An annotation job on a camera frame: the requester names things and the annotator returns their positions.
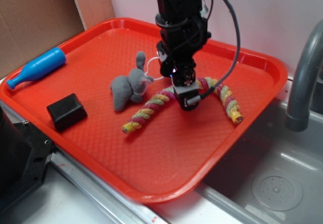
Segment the white wall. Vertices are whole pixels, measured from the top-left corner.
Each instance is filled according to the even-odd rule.
[[[314,26],[323,19],[323,0],[229,0],[238,16],[242,47],[269,54],[293,76]],[[112,0],[116,17],[154,23],[156,0]],[[215,0],[209,20],[212,39],[235,44],[231,14]]]

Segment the tray rim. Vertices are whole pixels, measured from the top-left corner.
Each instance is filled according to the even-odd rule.
[[[68,54],[73,49],[79,47],[80,45],[90,41],[95,38],[99,34],[112,29],[131,29],[134,31],[139,31],[140,33],[159,37],[159,28],[147,22],[131,19],[131,18],[116,18],[103,21],[96,26],[76,35],[75,37],[63,42],[58,47],[65,53]],[[214,50],[223,58],[232,59],[235,53],[235,46],[218,42],[209,39],[207,44],[203,47],[202,51],[210,52],[213,54]],[[84,165],[86,168],[91,170],[94,174],[96,174],[99,178],[104,180],[105,182],[111,184],[111,180],[113,180],[113,184],[111,184],[115,189],[128,196],[129,198],[144,203],[144,204],[152,204],[152,203],[162,203],[172,199],[175,199],[184,193],[194,189],[202,178],[210,171],[210,169],[216,165],[216,163],[221,159],[221,157],[234,145],[236,140],[247,130],[247,128],[256,120],[256,118],[264,111],[264,109],[270,104],[270,102],[275,98],[276,94],[285,86],[287,82],[287,69],[284,64],[270,56],[262,53],[254,52],[252,50],[242,48],[240,51],[239,62],[242,64],[249,65],[251,67],[255,67],[266,71],[270,74],[270,76],[274,80],[274,86],[268,91],[265,98],[261,100],[261,102],[256,106],[256,108],[244,118],[244,121],[238,125],[235,129],[235,134],[230,134],[230,136],[222,142],[222,144],[217,148],[215,152],[205,161],[205,163],[199,168],[196,174],[193,175],[193,178],[189,179],[182,186],[177,187],[173,191],[163,192],[159,194],[148,194],[138,191],[130,184],[126,183],[125,180],[118,177],[116,174],[111,172],[109,169],[104,168],[99,165],[92,156],[86,153],[84,150],[79,148],[73,148],[70,144],[65,144],[64,147],[60,146],[64,152],[66,152],[71,157],[75,158],[78,162]],[[37,118],[33,117],[33,115],[25,110],[23,107],[19,105],[18,102],[12,100],[6,92],[10,91],[10,89],[6,86],[5,81],[7,79],[12,79],[16,75],[18,75],[23,68],[20,67],[16,71],[9,74],[0,84],[0,98],[7,105],[9,105],[13,110],[15,110],[18,114],[20,114],[23,118],[28,119],[34,125],[36,125],[41,131],[45,134],[50,133],[53,136],[54,142],[66,142],[68,140],[64,139],[58,132],[53,131],[42,121],[39,121]],[[80,161],[80,157],[82,159],[86,158],[86,164]]]

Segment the black rectangular object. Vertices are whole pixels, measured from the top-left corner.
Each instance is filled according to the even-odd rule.
[[[74,93],[47,106],[47,110],[59,132],[87,117],[83,105]]]

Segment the blue plastic bottle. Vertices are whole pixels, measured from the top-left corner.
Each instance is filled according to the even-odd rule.
[[[14,89],[22,82],[40,79],[65,62],[66,57],[63,51],[58,47],[54,47],[27,63],[17,77],[7,81],[7,85],[9,88]]]

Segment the red plastic tray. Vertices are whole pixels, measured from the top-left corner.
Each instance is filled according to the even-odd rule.
[[[36,82],[10,90],[4,81],[0,98],[50,136],[101,179],[142,203],[165,202],[193,189],[230,149],[285,85],[287,71],[275,58],[241,50],[239,64],[224,84],[233,91],[244,121],[234,125],[220,100],[211,95],[193,111],[173,100],[138,131],[121,127],[153,95],[171,85],[165,78],[149,85],[143,104],[113,109],[110,83],[128,75],[139,50],[156,56],[159,28],[133,19],[103,22],[59,47],[67,63]],[[235,47],[209,40],[194,59],[198,77],[219,79],[230,67]],[[21,69],[8,78],[14,78]],[[149,75],[159,77],[152,62]],[[88,117],[59,133],[46,106],[76,93]]]

